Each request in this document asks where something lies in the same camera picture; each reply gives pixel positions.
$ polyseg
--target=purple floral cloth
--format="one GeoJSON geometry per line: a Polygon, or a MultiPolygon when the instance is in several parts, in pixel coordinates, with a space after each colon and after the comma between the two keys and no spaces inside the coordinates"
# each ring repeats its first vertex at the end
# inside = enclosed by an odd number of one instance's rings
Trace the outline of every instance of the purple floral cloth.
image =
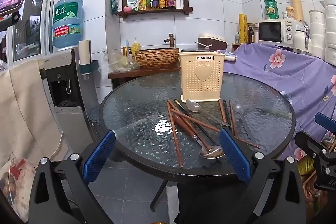
{"type": "MultiPolygon", "coordinates": [[[[292,104],[295,132],[303,130],[321,141],[326,129],[315,123],[321,112],[331,117],[336,105],[336,68],[317,57],[296,54],[266,44],[241,45],[236,63],[225,62],[224,71],[251,77],[272,86],[292,104]]],[[[291,140],[279,159],[304,156],[291,140]]]]}

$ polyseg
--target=plastic spoon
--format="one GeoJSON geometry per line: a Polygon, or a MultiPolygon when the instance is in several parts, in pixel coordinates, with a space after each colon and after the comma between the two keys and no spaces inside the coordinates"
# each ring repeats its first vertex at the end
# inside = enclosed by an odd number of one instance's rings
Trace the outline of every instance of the plastic spoon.
{"type": "Polygon", "coordinates": [[[252,143],[256,143],[256,140],[255,140],[255,138],[253,137],[252,132],[251,132],[251,130],[250,130],[250,128],[249,128],[249,126],[248,126],[248,124],[247,124],[245,118],[244,118],[244,110],[243,110],[243,107],[242,107],[240,104],[234,104],[234,105],[233,105],[233,110],[234,110],[235,112],[238,112],[238,113],[239,113],[239,115],[240,115],[240,117],[241,117],[241,120],[243,121],[244,127],[245,127],[245,129],[246,129],[246,131],[247,131],[247,136],[250,138],[251,142],[252,142],[252,143]]]}
{"type": "Polygon", "coordinates": [[[222,124],[223,126],[229,127],[230,125],[226,122],[221,121],[220,119],[217,119],[215,116],[210,114],[209,112],[205,111],[197,102],[187,99],[185,101],[185,104],[187,105],[187,108],[192,112],[203,112],[207,115],[209,115],[211,118],[213,118],[216,122],[222,124]]]}

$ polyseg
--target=heart emblem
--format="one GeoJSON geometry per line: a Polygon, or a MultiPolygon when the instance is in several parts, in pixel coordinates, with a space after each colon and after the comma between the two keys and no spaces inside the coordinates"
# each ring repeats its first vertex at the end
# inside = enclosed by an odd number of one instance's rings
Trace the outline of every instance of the heart emblem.
{"type": "Polygon", "coordinates": [[[197,66],[195,68],[195,75],[202,82],[209,79],[213,72],[213,68],[211,66],[197,66]]]}

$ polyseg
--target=round glass table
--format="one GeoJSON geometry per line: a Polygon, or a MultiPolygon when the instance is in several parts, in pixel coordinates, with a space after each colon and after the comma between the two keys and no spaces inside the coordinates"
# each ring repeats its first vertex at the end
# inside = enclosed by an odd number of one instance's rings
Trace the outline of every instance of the round glass table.
{"type": "MultiPolygon", "coordinates": [[[[183,168],[179,168],[167,111],[167,100],[180,102],[180,73],[161,73],[141,77],[114,89],[100,106],[100,124],[115,131],[116,148],[135,167],[179,183],[235,181],[237,177],[226,156],[213,160],[199,155],[201,147],[177,127],[183,168]]],[[[260,150],[279,156],[295,129],[294,110],[288,100],[272,87],[254,79],[223,73],[221,99],[243,107],[245,120],[260,150]]],[[[200,103],[204,110],[221,119],[218,101],[200,103]]],[[[195,119],[220,128],[211,117],[192,113],[195,119]]],[[[251,142],[240,115],[235,112],[238,136],[251,142]]],[[[205,130],[219,143],[219,134],[205,130]]],[[[200,132],[204,140],[209,139],[200,132]]]]}

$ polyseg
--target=black table frame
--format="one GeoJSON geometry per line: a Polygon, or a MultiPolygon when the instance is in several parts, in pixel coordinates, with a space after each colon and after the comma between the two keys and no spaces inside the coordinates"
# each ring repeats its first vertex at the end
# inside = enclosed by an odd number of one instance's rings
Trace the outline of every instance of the black table frame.
{"type": "MultiPolygon", "coordinates": [[[[227,74],[232,74],[232,75],[238,75],[235,73],[229,73],[229,72],[224,72],[227,74]]],[[[282,95],[279,91],[277,91],[276,89],[274,89],[273,87],[271,87],[270,85],[267,85],[259,80],[253,79],[251,77],[247,77],[244,75],[239,75],[239,76],[243,76],[255,81],[258,81],[268,87],[270,87],[271,89],[273,89],[274,91],[276,91],[281,97],[283,97],[286,102],[288,103],[290,110],[292,112],[292,127],[287,135],[287,137],[285,138],[285,140],[275,149],[273,150],[271,153],[269,153],[269,155],[275,159],[278,156],[280,156],[283,151],[285,150],[285,148],[287,147],[287,145],[289,144],[290,140],[293,137],[294,131],[295,131],[295,126],[296,126],[296,118],[295,118],[295,112],[294,109],[292,107],[292,105],[288,102],[287,98],[282,95]]],[[[103,102],[100,105],[100,109],[99,109],[99,120],[100,120],[100,125],[102,126],[103,130],[105,132],[108,132],[108,128],[105,125],[104,122],[104,115],[103,115],[103,109],[104,109],[104,105],[105,102],[107,100],[107,98],[113,93],[115,92],[115,90],[122,88],[123,85],[126,85],[127,83],[124,83],[122,85],[120,85],[119,87],[117,87],[116,89],[112,90],[103,100],[103,102]]],[[[128,148],[126,148],[124,145],[122,145],[120,142],[116,141],[115,142],[115,149],[118,149],[123,157],[125,158],[125,160],[127,162],[129,162],[130,164],[132,164],[133,166],[137,167],[138,169],[154,175],[156,177],[162,178],[164,180],[169,180],[169,181],[174,181],[174,182],[178,182],[178,183],[187,183],[187,184],[207,184],[207,183],[213,183],[213,184],[223,184],[223,183],[231,183],[231,182],[236,182],[238,181],[238,177],[236,176],[235,173],[232,174],[219,174],[218,170],[206,170],[207,174],[206,175],[200,175],[199,172],[200,170],[193,170],[193,169],[177,169],[174,167],[169,167],[169,166],[165,166],[159,163],[156,163],[154,161],[148,160],[138,154],[136,154],[135,152],[132,152],[131,150],[129,150],[128,148]]]]}

